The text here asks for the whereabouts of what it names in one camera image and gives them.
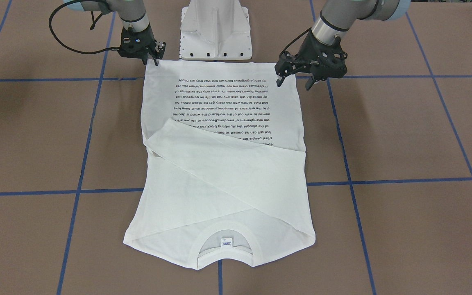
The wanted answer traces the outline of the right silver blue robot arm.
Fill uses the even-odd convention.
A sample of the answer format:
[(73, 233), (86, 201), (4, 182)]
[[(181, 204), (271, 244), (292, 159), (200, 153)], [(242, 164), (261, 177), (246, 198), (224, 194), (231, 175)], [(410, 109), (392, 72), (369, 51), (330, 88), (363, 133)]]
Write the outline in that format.
[[(90, 29), (93, 30), (97, 21), (103, 15), (116, 12), (123, 23), (120, 34), (120, 46), (101, 49), (95, 52), (82, 52), (64, 45), (54, 33), (52, 20), (60, 9), (69, 7), (75, 11), (99, 12), (98, 17), (92, 17)], [(116, 51), (122, 57), (141, 59), (146, 65), (149, 59), (153, 59), (155, 65), (163, 58), (165, 43), (156, 41), (150, 21), (142, 0), (65, 0), (50, 15), (49, 29), (56, 41), (64, 48), (80, 54), (98, 54), (107, 51)]]

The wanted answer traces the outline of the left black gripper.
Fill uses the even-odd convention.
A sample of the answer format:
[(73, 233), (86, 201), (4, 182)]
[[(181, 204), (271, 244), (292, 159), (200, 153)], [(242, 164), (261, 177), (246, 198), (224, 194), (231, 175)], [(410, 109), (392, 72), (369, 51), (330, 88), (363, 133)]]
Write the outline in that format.
[[(307, 35), (297, 54), (287, 51), (295, 41), (303, 35)], [(327, 78), (342, 78), (347, 67), (345, 60), (348, 56), (340, 45), (341, 37), (334, 37), (331, 45), (321, 43), (312, 31), (304, 31), (292, 40), (279, 54), (279, 61), (275, 65), (277, 73), (277, 86), (281, 87), (286, 77), (296, 73), (311, 74), (307, 77), (305, 89), (309, 91), (316, 82), (325, 81)]]

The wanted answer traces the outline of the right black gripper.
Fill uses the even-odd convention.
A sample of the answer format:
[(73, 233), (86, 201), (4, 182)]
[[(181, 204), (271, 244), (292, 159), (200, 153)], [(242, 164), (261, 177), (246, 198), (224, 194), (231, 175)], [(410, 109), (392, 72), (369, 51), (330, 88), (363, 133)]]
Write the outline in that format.
[(125, 58), (136, 58), (142, 61), (154, 60), (155, 66), (159, 65), (159, 60), (163, 58), (165, 52), (165, 42), (156, 41), (152, 33), (151, 25), (140, 32), (134, 32), (133, 28), (123, 28), (121, 32), (121, 44), (119, 55)]

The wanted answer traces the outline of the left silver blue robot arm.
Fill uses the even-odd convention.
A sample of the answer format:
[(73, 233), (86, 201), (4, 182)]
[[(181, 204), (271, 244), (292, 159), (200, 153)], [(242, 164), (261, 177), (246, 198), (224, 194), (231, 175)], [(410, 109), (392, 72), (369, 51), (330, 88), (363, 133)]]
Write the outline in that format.
[(342, 78), (347, 73), (347, 53), (341, 41), (357, 19), (394, 20), (403, 16), (410, 0), (328, 0), (310, 28), (292, 40), (279, 54), (275, 64), (277, 86), (289, 75), (307, 73), (305, 84), (328, 78)]

